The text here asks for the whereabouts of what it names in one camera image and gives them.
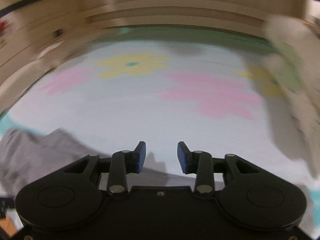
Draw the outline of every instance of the gray blanket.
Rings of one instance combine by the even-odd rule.
[[[61,129],[44,137],[9,129],[0,141],[0,183],[8,195],[15,197],[25,185],[89,154],[108,156],[82,145]],[[100,189],[106,189],[107,178],[108,175],[103,174]],[[195,182],[194,178],[150,169],[129,174],[127,179],[129,188],[132,185],[193,187]]]

